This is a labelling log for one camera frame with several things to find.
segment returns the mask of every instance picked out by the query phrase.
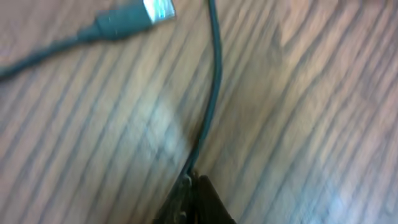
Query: wood grain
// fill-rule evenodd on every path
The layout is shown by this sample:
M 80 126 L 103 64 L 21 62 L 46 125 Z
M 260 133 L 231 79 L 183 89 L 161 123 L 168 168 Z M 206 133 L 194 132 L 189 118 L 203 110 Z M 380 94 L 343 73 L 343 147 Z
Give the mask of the wood grain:
M 224 77 L 197 169 L 238 223 L 396 223 L 398 4 L 219 0 Z M 0 62 L 107 0 L 0 2 Z M 0 223 L 150 223 L 202 118 L 206 2 L 0 83 Z

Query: usb cable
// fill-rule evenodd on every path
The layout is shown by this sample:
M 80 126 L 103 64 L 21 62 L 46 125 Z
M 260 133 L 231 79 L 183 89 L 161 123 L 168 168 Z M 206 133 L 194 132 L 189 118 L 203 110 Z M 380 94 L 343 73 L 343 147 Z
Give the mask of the usb cable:
M 94 23 L 73 37 L 54 42 L 45 49 L 32 52 L 27 57 L 8 67 L 0 66 L 0 80 L 37 65 L 46 58 L 79 44 L 97 40 L 121 40 L 175 17 L 171 0 L 136 1 L 118 9 L 100 14 Z

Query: black cable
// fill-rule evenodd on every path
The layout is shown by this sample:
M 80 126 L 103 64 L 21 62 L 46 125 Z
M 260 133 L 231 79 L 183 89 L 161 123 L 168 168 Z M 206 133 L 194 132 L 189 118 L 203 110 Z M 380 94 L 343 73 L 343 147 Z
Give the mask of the black cable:
M 62 52 L 66 49 L 69 49 L 75 45 L 82 43 L 81 39 L 78 37 L 71 37 L 61 42 L 56 42 L 52 44 L 49 48 L 34 52 L 30 54 L 28 57 L 23 58 L 19 62 L 15 63 L 14 65 L 8 67 L 0 67 L 0 80 L 7 80 L 12 78 L 15 74 L 36 65 L 46 58 Z
M 208 0 L 208 7 L 210 12 L 211 32 L 213 34 L 214 47 L 214 74 L 213 83 L 211 84 L 209 101 L 205 110 L 203 122 L 200 126 L 199 133 L 193 143 L 193 148 L 185 162 L 179 177 L 191 173 L 195 163 L 198 159 L 199 153 L 203 147 L 203 143 L 210 130 L 211 122 L 214 117 L 214 112 L 217 103 L 218 93 L 220 91 L 221 79 L 223 76 L 223 49 L 221 46 L 220 25 L 218 24 L 217 8 L 215 0 Z

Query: wooden table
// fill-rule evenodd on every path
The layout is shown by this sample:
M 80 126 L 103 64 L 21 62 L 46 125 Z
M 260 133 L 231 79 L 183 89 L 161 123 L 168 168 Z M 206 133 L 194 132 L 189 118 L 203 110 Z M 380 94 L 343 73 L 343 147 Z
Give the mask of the wooden table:
M 174 3 L 174 21 L 0 83 L 0 223 L 153 219 L 213 71 L 206 2 Z M 2 0 L 0 63 L 113 4 Z M 396 223 L 397 6 L 217 0 L 224 77 L 197 169 L 238 223 Z

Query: cable strain relief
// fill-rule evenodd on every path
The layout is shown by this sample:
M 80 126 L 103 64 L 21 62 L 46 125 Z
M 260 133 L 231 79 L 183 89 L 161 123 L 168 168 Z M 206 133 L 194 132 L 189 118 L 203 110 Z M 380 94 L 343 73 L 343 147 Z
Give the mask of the cable strain relief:
M 6 68 L 0 67 L 0 82 L 4 81 L 7 78 L 9 78 L 9 75 Z
M 82 29 L 77 33 L 77 37 L 80 42 L 92 42 L 102 39 L 101 32 L 96 25 Z

